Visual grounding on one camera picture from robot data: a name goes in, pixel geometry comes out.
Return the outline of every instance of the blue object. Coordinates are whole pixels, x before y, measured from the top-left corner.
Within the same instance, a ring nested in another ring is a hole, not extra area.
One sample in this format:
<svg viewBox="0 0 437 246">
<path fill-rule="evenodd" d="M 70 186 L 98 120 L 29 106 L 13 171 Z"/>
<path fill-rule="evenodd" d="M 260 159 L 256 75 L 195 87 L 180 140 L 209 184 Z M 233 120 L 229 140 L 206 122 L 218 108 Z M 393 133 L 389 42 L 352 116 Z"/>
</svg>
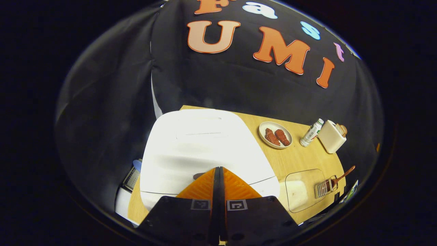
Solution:
<svg viewBox="0 0 437 246">
<path fill-rule="evenodd" d="M 301 25 L 303 26 L 302 30 L 306 34 L 310 35 L 311 37 L 313 37 L 316 40 L 320 40 L 320 35 L 319 35 L 320 32 L 315 27 L 311 26 L 310 24 L 306 23 L 305 21 L 301 21 Z"/>
<path fill-rule="evenodd" d="M 139 160 L 134 160 L 134 161 L 132 162 L 132 164 L 134 165 L 135 169 L 137 169 L 139 172 L 141 172 L 141 164 L 142 164 L 141 161 L 139 161 Z"/>
</svg>

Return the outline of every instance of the white bottle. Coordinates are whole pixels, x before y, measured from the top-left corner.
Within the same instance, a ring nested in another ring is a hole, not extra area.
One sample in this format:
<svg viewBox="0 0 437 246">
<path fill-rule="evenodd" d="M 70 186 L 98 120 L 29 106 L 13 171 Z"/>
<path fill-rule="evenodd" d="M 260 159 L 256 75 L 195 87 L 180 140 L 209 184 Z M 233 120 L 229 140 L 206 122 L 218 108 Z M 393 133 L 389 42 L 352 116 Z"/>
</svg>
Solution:
<svg viewBox="0 0 437 246">
<path fill-rule="evenodd" d="M 303 138 L 300 139 L 300 144 L 303 147 L 307 147 L 314 140 L 314 138 L 316 138 L 317 134 L 319 134 L 322 125 L 323 120 L 318 119 L 317 122 L 308 129 Z"/>
</svg>

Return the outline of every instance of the black fabric backdrop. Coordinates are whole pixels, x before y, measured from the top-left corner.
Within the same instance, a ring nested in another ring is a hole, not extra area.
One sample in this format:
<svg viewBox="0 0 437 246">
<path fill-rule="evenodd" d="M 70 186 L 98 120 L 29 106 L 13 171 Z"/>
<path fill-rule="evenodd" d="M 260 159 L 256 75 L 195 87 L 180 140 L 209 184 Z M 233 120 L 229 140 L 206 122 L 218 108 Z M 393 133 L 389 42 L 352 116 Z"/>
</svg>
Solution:
<svg viewBox="0 0 437 246">
<path fill-rule="evenodd" d="M 201 15 L 194 15 L 197 1 L 158 2 L 116 24 L 81 55 L 62 88 L 55 133 L 66 172 L 85 197 L 114 213 L 118 185 L 132 160 L 142 157 L 155 121 L 151 75 L 163 113 L 187 104 L 308 125 L 318 118 L 343 124 L 347 141 L 337 154 L 345 170 L 357 166 L 347 183 L 363 179 L 377 157 L 383 129 L 369 70 L 313 21 L 274 2 L 258 2 L 274 8 L 278 19 L 244 11 L 243 1 Z M 187 45 L 186 25 L 199 20 L 212 22 L 205 34 L 208 43 L 219 39 L 218 21 L 241 26 L 229 49 L 203 54 Z M 316 27 L 321 40 L 305 34 L 300 21 Z M 303 75 L 253 58 L 263 39 L 260 26 L 280 31 L 287 44 L 299 39 L 311 47 Z M 345 51 L 344 63 L 333 42 Z M 323 57 L 335 64 L 326 89 L 316 84 Z"/>
</svg>

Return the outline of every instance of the orange letter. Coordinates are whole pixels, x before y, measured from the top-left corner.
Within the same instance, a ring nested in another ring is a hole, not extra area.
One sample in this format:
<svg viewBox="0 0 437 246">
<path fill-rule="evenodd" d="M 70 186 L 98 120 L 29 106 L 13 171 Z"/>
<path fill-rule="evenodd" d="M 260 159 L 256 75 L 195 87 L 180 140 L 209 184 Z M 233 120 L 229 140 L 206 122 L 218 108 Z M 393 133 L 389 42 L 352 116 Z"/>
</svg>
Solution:
<svg viewBox="0 0 437 246">
<path fill-rule="evenodd" d="M 323 88 L 328 88 L 328 80 L 331 76 L 332 70 L 335 68 L 332 61 L 330 61 L 328 58 L 324 57 L 323 62 L 325 65 L 323 65 L 322 74 L 320 77 L 316 80 L 317 84 L 320 85 Z"/>
<path fill-rule="evenodd" d="M 232 43 L 235 28 L 240 26 L 236 21 L 219 21 L 218 24 L 222 26 L 222 34 L 220 40 L 215 44 L 205 43 L 206 27 L 211 25 L 210 21 L 193 21 L 187 24 L 190 28 L 188 32 L 188 46 L 200 53 L 220 53 L 229 48 Z"/>
<path fill-rule="evenodd" d="M 291 56 L 290 61 L 285 64 L 285 68 L 302 75 L 303 63 L 305 62 L 306 53 L 309 51 L 309 46 L 300 40 L 295 40 L 286 46 L 280 32 L 268 27 L 260 27 L 260 30 L 264 33 L 263 42 L 260 50 L 254 53 L 253 57 L 264 62 L 271 62 L 273 58 L 270 56 L 270 52 L 273 49 L 277 65 L 281 65 Z"/>
<path fill-rule="evenodd" d="M 200 7 L 196 10 L 195 14 L 205 14 L 205 13 L 214 13 L 222 11 L 221 8 L 217 8 L 216 5 L 220 5 L 222 7 L 228 6 L 228 0 L 197 0 L 200 1 Z"/>
</svg>

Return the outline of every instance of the brush handle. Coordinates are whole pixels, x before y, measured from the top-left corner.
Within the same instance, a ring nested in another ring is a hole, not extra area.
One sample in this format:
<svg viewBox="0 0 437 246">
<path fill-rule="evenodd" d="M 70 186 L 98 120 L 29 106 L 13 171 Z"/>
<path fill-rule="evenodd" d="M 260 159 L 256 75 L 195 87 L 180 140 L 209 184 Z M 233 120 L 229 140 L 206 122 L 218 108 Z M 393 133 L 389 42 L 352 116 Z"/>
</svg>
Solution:
<svg viewBox="0 0 437 246">
<path fill-rule="evenodd" d="M 340 176 L 340 178 L 338 178 L 338 179 L 333 179 L 333 180 L 332 180 L 332 187 L 334 187 L 335 184 L 337 184 L 338 181 L 339 181 L 340 179 L 346 177 L 346 175 L 348 175 L 348 174 L 349 174 L 351 171 L 353 171 L 354 169 L 355 169 L 355 166 L 352 166 L 352 167 L 351 167 L 347 172 L 345 172 L 342 176 Z"/>
</svg>

